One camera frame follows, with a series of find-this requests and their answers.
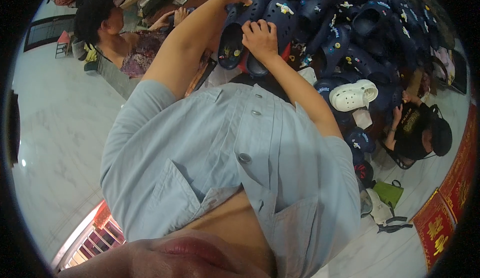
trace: fingers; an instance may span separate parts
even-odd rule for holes
[[[243,4],[246,6],[252,5],[254,2],[252,0],[242,0]]]
[[[270,27],[270,33],[276,36],[277,26],[272,22],[268,22],[268,26]]]
[[[250,27],[251,27],[251,30],[253,31],[253,33],[259,33],[259,32],[261,32],[260,26],[258,26],[258,23],[257,23],[257,22],[252,22],[252,23],[250,23]]]
[[[253,34],[253,32],[252,32],[252,30],[251,30],[251,28],[250,28],[250,23],[251,23],[250,21],[247,21],[247,22],[245,22],[245,24],[243,24],[243,26],[241,27],[241,29],[242,29],[242,31],[243,31],[243,33],[244,33],[244,35],[245,35],[246,37],[249,37],[250,35]]]
[[[241,40],[241,43],[248,48],[248,38],[245,34],[243,34],[242,36],[242,40]]]
[[[260,19],[260,20],[258,20],[258,24],[260,24],[260,29],[262,31],[267,31],[268,32],[267,21],[265,21],[264,19]]]

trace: white clog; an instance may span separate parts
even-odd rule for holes
[[[378,96],[375,83],[361,79],[356,83],[347,83],[330,92],[330,103],[339,112],[349,112],[360,107],[368,107]]]

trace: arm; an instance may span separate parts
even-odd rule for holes
[[[323,97],[280,56],[277,28],[273,23],[249,21],[242,27],[243,44],[272,73],[291,102],[298,102],[323,137],[343,139],[337,122]]]
[[[163,83],[181,99],[198,69],[200,58],[218,27],[223,25],[224,6],[251,0],[208,0],[185,18],[165,39],[142,80]]]
[[[400,108],[395,107],[393,110],[393,123],[392,123],[392,128],[390,128],[390,131],[388,132],[387,138],[385,139],[385,146],[392,150],[395,148],[395,132],[397,131],[397,127],[400,123],[400,119],[402,118],[402,111],[403,111],[403,105],[400,105]]]
[[[168,27],[170,25],[169,23],[169,17],[173,14],[175,14],[175,10],[169,11],[165,13],[162,17],[160,17],[155,23],[153,23],[152,26],[148,28],[148,30],[158,30],[162,27]]]

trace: shirt button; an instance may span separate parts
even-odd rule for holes
[[[238,155],[238,161],[241,163],[250,163],[252,161],[251,157],[246,153],[240,153]]]

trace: bag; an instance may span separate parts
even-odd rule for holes
[[[367,188],[367,193],[373,205],[370,215],[378,226],[377,233],[394,233],[395,231],[399,231],[403,228],[413,227],[412,224],[405,223],[407,221],[406,217],[395,216],[392,205],[390,204],[388,206],[387,204],[383,203],[376,191],[372,190],[371,188]],[[388,225],[394,221],[402,221],[404,223],[400,225]]]
[[[462,54],[455,50],[432,49],[431,75],[440,85],[460,94],[467,93],[467,62]]]
[[[403,194],[403,187],[401,187],[398,180],[393,180],[391,185],[378,181],[373,190],[378,194],[383,203],[391,206],[393,209],[395,209]]]

